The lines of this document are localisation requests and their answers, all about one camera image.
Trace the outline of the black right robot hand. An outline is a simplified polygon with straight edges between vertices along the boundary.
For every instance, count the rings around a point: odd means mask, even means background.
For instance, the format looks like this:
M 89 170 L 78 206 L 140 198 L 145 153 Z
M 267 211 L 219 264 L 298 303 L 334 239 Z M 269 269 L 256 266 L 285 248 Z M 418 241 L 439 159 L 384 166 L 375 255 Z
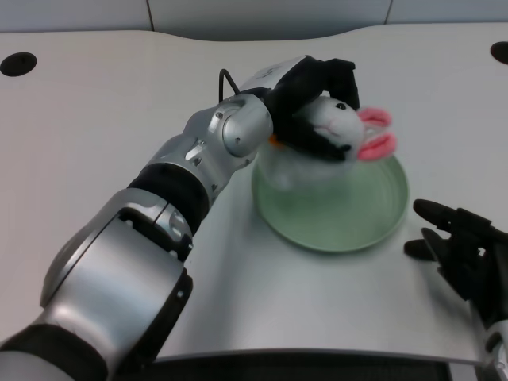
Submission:
M 416 260 L 438 263 L 438 273 L 477 310 L 485 329 L 507 319 L 507 233 L 468 210 L 425 199 L 413 203 L 414 212 L 443 238 L 423 228 L 422 238 L 407 241 L 404 253 Z

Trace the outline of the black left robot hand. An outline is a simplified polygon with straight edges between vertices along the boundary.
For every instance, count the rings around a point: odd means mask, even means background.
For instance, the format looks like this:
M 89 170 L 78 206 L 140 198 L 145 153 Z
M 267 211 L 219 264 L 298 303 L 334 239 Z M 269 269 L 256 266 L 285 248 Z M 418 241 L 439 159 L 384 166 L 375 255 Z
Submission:
M 350 148 L 346 144 L 329 142 L 314 131 L 310 122 L 297 117 L 296 113 L 324 91 L 358 110 L 360 100 L 355 69 L 356 65 L 351 61 L 323 61 L 304 56 L 286 70 L 274 86 L 259 85 L 241 92 L 254 94 L 264 103 L 274 124 L 273 135 L 280 144 L 320 160 L 340 163 L 345 161 Z

